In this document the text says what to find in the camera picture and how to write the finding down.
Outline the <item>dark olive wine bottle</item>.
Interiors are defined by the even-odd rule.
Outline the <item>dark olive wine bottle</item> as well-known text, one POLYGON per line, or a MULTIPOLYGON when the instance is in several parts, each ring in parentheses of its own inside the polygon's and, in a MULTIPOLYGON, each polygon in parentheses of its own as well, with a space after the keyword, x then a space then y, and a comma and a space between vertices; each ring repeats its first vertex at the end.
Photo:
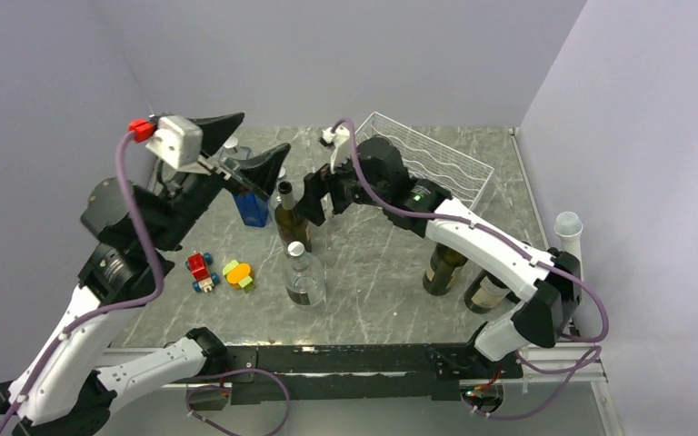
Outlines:
POLYGON ((313 249, 312 238, 309 230, 309 222, 297 210, 297 201, 294 198, 293 186, 290 182, 283 181, 277 185, 280 203, 274 210, 274 222, 283 247, 290 243, 300 242, 307 252, 313 249))

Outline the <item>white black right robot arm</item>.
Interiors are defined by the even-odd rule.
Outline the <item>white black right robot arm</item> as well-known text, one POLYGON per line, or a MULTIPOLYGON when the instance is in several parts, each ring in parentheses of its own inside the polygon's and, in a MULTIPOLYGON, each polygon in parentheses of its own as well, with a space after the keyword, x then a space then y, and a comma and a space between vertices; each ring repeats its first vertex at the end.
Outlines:
POLYGON ((471 374, 489 376, 503 357, 526 345, 558 343, 581 301, 578 258, 521 243, 438 183, 411 176, 398 149, 383 136, 354 146, 347 135, 328 131, 320 142, 331 150, 331 160, 304 178, 297 204, 311 223, 324 223, 325 196, 336 214, 352 204, 378 206, 394 226, 455 250, 518 298, 512 310, 477 333, 465 353, 471 374))

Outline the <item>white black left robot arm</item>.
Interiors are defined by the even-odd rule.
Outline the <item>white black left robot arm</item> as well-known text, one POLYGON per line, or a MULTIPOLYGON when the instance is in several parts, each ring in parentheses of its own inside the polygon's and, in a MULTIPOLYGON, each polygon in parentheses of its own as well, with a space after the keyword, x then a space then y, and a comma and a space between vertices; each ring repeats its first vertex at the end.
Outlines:
POLYGON ((194 328, 171 345, 101 367, 115 336, 165 287, 174 263, 165 253, 222 191, 267 198, 290 144, 254 157, 214 162, 244 115, 187 119, 153 115, 128 126, 115 151, 113 178, 91 192, 81 220, 97 240, 70 303, 34 361, 0 382, 0 433, 93 435, 128 403, 172 382, 223 389, 255 373, 209 329, 194 328))

